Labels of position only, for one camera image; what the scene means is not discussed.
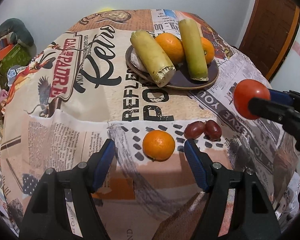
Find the sugarcane piece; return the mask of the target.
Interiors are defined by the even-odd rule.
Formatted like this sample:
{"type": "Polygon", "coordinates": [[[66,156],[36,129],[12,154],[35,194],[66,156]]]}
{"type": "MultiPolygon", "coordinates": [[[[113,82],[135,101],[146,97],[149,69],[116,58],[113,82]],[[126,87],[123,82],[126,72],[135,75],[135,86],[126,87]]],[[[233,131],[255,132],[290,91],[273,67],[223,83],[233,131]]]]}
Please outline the sugarcane piece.
{"type": "Polygon", "coordinates": [[[175,67],[152,35],[144,30],[132,32],[130,42],[158,87],[164,87],[175,74],[175,67]]]}
{"type": "Polygon", "coordinates": [[[179,21],[178,25],[190,78],[196,81],[208,81],[207,63],[196,22],[185,18],[179,21]]]}

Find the large orange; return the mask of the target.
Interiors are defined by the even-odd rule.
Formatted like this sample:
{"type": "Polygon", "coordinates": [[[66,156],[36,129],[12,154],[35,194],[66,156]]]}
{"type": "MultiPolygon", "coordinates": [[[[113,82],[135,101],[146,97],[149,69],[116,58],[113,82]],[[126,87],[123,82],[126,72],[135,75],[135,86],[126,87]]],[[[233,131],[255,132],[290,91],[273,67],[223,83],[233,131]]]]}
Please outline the large orange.
{"type": "Polygon", "coordinates": [[[210,64],[215,57],[215,49],[213,44],[204,37],[201,37],[202,47],[205,53],[206,64],[210,64]]]}
{"type": "Polygon", "coordinates": [[[173,64],[178,65],[184,62],[184,48],[179,38],[170,33],[162,33],[159,34],[155,40],[168,55],[173,64]]]}

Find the retro newspaper print tablecloth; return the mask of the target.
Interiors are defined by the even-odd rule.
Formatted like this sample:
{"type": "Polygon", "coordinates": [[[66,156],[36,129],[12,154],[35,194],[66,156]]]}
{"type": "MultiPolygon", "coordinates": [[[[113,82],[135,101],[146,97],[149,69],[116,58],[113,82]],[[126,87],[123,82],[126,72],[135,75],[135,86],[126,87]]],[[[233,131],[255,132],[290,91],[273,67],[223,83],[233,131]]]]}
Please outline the retro newspaper print tablecloth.
{"type": "Polygon", "coordinates": [[[47,168],[69,170],[115,141],[106,181],[95,205],[111,239],[189,239],[206,195],[195,185],[183,152],[183,131],[193,121],[216,121],[219,142],[197,141],[212,160],[235,171],[252,168],[278,205],[280,219],[294,216],[300,189],[294,139],[279,124],[240,117],[232,102],[244,78],[268,84],[243,53],[195,14],[112,10],[81,19],[20,72],[4,108],[1,168],[4,194],[17,225],[47,168]],[[209,88],[159,88],[126,65],[130,36],[146,30],[179,35],[178,21],[196,21],[215,49],[219,68],[209,88]],[[169,133],[175,150],[153,161],[142,150],[145,135],[169,133]]]}

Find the red tomato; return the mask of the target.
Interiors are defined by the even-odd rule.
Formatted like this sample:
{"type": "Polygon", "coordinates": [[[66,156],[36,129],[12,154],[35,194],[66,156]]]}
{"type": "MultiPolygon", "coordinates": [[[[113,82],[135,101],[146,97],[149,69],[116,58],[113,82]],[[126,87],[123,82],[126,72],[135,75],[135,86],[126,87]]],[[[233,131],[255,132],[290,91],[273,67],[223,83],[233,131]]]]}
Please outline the red tomato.
{"type": "Polygon", "coordinates": [[[253,115],[248,108],[248,103],[252,98],[270,100],[270,91],[264,84],[256,80],[240,81],[234,90],[234,106],[236,111],[248,120],[258,119],[258,116],[253,115]]]}

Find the white wardrobe heart door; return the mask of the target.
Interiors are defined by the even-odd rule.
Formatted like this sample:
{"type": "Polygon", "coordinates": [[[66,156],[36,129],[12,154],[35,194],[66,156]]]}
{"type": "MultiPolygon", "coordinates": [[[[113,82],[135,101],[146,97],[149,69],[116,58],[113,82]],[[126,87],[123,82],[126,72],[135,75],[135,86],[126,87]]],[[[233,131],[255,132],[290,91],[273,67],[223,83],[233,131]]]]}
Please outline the white wardrobe heart door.
{"type": "Polygon", "coordinates": [[[275,90],[300,92],[300,26],[285,61],[270,84],[275,90]]]}

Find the yellow foam hoop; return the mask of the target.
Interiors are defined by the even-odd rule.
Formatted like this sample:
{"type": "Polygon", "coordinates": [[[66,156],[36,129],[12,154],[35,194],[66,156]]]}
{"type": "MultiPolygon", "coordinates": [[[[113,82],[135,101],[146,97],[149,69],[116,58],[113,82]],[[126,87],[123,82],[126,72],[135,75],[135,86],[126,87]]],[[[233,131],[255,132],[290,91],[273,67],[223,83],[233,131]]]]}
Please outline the yellow foam hoop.
{"type": "Polygon", "coordinates": [[[98,12],[105,12],[105,11],[112,11],[112,10],[114,10],[114,8],[104,7],[104,8],[101,8],[98,12]]]}

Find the grey plush pillow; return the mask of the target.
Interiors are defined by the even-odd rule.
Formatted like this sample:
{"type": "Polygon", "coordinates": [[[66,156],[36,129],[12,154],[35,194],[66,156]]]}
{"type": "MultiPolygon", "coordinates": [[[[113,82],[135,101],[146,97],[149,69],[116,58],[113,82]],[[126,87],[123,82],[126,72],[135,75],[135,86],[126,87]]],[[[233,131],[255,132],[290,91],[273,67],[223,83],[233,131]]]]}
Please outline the grey plush pillow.
{"type": "Polygon", "coordinates": [[[6,38],[10,43],[18,43],[25,47],[34,45],[34,39],[23,21],[9,18],[0,25],[0,39],[6,38]]]}

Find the brown wooden door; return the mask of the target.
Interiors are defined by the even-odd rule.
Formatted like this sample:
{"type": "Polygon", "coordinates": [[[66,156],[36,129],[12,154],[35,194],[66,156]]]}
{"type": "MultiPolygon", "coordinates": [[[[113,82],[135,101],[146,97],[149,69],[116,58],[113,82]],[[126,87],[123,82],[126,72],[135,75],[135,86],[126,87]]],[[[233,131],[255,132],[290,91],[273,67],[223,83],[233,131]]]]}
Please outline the brown wooden door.
{"type": "Polygon", "coordinates": [[[255,0],[239,46],[267,80],[283,64],[300,25],[300,8],[294,0],[255,0]]]}

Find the dark red grape right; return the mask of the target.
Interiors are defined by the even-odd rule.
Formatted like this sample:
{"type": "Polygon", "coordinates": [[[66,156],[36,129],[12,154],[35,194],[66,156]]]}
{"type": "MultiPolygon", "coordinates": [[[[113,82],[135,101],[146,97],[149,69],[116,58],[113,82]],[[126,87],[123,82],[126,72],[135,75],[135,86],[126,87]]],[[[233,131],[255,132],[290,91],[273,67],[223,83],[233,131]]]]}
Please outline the dark red grape right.
{"type": "Polygon", "coordinates": [[[204,134],[208,136],[211,140],[219,140],[222,136],[222,129],[217,124],[217,122],[213,120],[208,120],[205,123],[204,134]]]}

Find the small tangerine left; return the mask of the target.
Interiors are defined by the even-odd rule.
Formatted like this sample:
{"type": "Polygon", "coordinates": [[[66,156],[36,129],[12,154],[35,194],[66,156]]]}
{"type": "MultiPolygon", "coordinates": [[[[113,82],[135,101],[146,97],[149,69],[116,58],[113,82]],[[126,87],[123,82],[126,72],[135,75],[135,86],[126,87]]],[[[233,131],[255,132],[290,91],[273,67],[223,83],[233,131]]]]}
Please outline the small tangerine left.
{"type": "Polygon", "coordinates": [[[153,130],[145,135],[142,150],[153,161],[166,161],[175,150],[175,140],[165,131],[153,130]]]}

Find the green gift bag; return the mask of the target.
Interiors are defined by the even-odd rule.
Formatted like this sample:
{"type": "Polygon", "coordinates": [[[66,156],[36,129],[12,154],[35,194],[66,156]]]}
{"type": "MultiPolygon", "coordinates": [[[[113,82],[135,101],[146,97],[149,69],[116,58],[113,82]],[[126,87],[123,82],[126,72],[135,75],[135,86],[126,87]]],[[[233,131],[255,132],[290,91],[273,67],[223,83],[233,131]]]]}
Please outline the green gift bag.
{"type": "Polygon", "coordinates": [[[7,72],[13,66],[27,66],[31,61],[28,50],[19,45],[9,45],[0,51],[0,82],[7,81],[7,72]]]}

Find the dark red grape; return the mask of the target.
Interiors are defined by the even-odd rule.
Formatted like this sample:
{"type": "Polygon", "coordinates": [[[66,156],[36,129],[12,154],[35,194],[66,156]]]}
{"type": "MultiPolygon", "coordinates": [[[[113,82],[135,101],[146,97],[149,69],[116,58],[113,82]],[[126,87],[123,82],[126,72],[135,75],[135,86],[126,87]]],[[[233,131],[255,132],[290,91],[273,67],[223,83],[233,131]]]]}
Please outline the dark red grape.
{"type": "Polygon", "coordinates": [[[208,120],[205,123],[204,134],[208,136],[211,140],[219,140],[222,136],[222,129],[217,124],[217,122],[213,120],[208,120]]]}
{"type": "Polygon", "coordinates": [[[187,125],[184,131],[186,139],[197,139],[204,133],[205,123],[202,121],[195,121],[187,125]]]}

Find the dark purple plate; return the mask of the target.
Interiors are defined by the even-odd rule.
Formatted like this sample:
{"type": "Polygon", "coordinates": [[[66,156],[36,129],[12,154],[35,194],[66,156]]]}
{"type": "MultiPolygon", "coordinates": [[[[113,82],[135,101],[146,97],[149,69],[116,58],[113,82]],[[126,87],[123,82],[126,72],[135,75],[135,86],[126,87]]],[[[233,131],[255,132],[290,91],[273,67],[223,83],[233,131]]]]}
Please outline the dark purple plate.
{"type": "MultiPolygon", "coordinates": [[[[154,83],[151,76],[139,70],[132,61],[132,52],[134,52],[133,46],[129,46],[126,51],[126,65],[132,70],[136,75],[142,79],[154,83]]],[[[213,60],[208,65],[208,81],[195,81],[190,78],[189,72],[187,70],[186,64],[181,64],[180,67],[176,67],[176,72],[174,76],[170,79],[170,82],[165,86],[167,88],[178,89],[178,90],[196,90],[211,87],[217,80],[219,76],[219,68],[215,60],[213,60]]]]}

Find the dark red grape left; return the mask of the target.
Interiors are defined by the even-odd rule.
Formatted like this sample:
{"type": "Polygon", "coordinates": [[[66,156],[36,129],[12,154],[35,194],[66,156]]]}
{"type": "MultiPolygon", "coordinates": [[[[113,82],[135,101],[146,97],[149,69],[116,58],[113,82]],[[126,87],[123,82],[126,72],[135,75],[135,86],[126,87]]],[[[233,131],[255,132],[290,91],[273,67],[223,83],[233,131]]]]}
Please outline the dark red grape left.
{"type": "Polygon", "coordinates": [[[202,121],[195,121],[187,125],[184,131],[186,139],[197,139],[204,133],[205,123],[202,121]]]}

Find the peeled pomelo segment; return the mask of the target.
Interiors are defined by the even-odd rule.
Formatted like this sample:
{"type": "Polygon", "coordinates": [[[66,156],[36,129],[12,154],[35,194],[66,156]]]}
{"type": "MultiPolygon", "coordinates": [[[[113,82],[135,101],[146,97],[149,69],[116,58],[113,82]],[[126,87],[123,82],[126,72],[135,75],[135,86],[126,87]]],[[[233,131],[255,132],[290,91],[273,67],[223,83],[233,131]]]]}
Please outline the peeled pomelo segment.
{"type": "Polygon", "coordinates": [[[143,62],[141,61],[141,59],[138,57],[138,55],[136,54],[135,49],[133,48],[132,52],[131,52],[131,56],[130,56],[130,61],[131,63],[141,72],[147,73],[147,69],[146,67],[143,65],[143,62]]]}

